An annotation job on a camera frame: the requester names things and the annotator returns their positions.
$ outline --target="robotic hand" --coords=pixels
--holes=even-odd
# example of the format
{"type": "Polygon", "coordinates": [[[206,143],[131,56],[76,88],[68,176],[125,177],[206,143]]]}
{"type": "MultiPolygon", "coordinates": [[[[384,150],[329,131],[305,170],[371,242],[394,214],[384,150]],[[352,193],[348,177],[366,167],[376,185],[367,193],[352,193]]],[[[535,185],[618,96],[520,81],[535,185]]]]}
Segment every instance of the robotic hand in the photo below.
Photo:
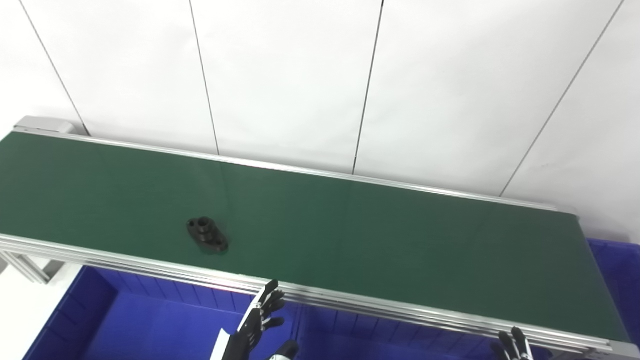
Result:
{"type": "Polygon", "coordinates": [[[511,328],[511,336],[506,331],[500,331],[498,338],[502,344],[493,342],[491,349],[498,360],[534,360],[527,338],[518,327],[511,328]]]}
{"type": "MultiPolygon", "coordinates": [[[[260,341],[262,332],[284,323],[283,318],[270,318],[273,311],[284,306],[284,293],[278,281],[271,280],[253,298],[235,333],[229,335],[223,329],[213,348],[210,360],[248,360],[249,353],[260,341]]],[[[287,340],[268,360],[291,360],[298,353],[295,340],[287,340]]]]}

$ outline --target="conveyor leg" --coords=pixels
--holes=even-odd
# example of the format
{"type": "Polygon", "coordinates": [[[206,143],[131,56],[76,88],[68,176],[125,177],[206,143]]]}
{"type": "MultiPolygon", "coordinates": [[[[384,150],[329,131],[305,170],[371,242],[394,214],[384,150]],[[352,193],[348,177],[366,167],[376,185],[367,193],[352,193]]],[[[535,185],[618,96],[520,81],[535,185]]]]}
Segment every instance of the conveyor leg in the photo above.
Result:
{"type": "Polygon", "coordinates": [[[26,255],[0,250],[0,258],[32,282],[47,284],[51,280],[51,277],[26,255]]]}

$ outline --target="aluminum frame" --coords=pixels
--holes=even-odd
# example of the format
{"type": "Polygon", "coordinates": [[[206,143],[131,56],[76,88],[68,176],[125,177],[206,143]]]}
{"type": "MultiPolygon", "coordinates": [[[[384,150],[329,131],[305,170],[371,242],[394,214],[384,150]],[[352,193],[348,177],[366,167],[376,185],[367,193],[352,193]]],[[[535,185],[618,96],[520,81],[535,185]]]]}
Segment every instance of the aluminum frame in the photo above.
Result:
{"type": "MultiPolygon", "coordinates": [[[[500,204],[523,206],[534,209],[560,211],[555,206],[538,204],[535,202],[504,199],[501,197],[491,197],[474,193],[457,192],[453,190],[433,188],[430,186],[401,183],[383,179],[374,179],[370,177],[350,174],[340,174],[336,172],[314,170],[289,165],[280,165],[263,161],[231,158],[227,156],[204,154],[193,151],[169,149],[166,147],[142,145],[118,140],[93,138],[84,135],[57,133],[55,131],[48,131],[42,128],[34,129],[18,125],[15,127],[14,131],[82,142],[99,143],[103,145],[127,147],[130,149],[139,149],[144,151],[163,152],[167,154],[189,156],[192,158],[224,161],[227,163],[235,163],[238,165],[251,167],[260,167],[315,176],[332,177],[335,179],[360,181],[363,183],[393,186],[397,188],[406,188],[409,190],[437,193],[440,195],[448,195],[454,197],[463,197],[466,199],[483,200],[500,204]]],[[[189,265],[168,263],[165,261],[116,254],[112,252],[85,249],[81,247],[74,247],[71,245],[52,243],[49,241],[12,236],[9,234],[0,234],[0,249],[4,249],[4,253],[18,252],[21,254],[43,256],[58,261],[68,261],[84,265],[109,268],[113,270],[123,270],[134,274],[149,275],[160,277],[163,279],[188,282],[191,284],[204,285],[211,288],[230,290],[247,294],[256,294],[259,291],[260,287],[262,287],[262,285],[269,280],[241,274],[231,274],[220,272],[217,270],[198,268],[189,265]]],[[[518,326],[526,333],[532,345],[542,346],[551,350],[560,351],[560,354],[581,354],[585,357],[588,357],[590,354],[610,354],[612,356],[616,355],[616,351],[613,345],[617,342],[607,339],[575,334],[571,332],[558,331],[524,323],[514,323],[485,316],[437,309],[433,307],[416,306],[414,304],[376,299],[361,295],[343,293],[339,291],[330,291],[308,286],[300,286],[287,282],[280,282],[280,287],[285,291],[285,297],[288,300],[300,302],[303,304],[352,311],[364,315],[380,316],[383,318],[400,320],[403,322],[434,326],[440,329],[447,329],[469,334],[478,334],[494,338],[497,337],[497,333],[499,331],[508,331],[512,326],[518,326]]]]}

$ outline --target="black metal part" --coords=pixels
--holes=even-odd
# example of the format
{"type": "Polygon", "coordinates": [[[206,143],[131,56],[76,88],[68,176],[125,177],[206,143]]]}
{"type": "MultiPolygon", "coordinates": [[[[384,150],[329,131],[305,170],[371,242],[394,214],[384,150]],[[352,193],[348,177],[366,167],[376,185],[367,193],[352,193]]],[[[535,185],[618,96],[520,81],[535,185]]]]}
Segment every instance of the black metal part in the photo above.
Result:
{"type": "Polygon", "coordinates": [[[215,252],[224,251],[228,247],[227,238],[208,217],[190,218],[187,221],[187,230],[197,244],[215,252]]]}

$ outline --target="metal bracket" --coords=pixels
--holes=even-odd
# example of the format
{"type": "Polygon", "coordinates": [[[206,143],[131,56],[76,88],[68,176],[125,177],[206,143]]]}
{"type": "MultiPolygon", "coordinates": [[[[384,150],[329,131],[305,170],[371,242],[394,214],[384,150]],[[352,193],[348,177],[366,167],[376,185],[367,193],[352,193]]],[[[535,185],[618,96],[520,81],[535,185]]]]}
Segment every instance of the metal bracket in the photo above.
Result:
{"type": "Polygon", "coordinates": [[[51,280],[51,276],[45,273],[33,260],[29,259],[27,255],[0,250],[0,258],[13,266],[31,282],[47,284],[51,280]]]}
{"type": "Polygon", "coordinates": [[[593,350],[585,355],[590,360],[638,360],[640,351],[638,347],[631,343],[610,340],[611,351],[593,350]]]}

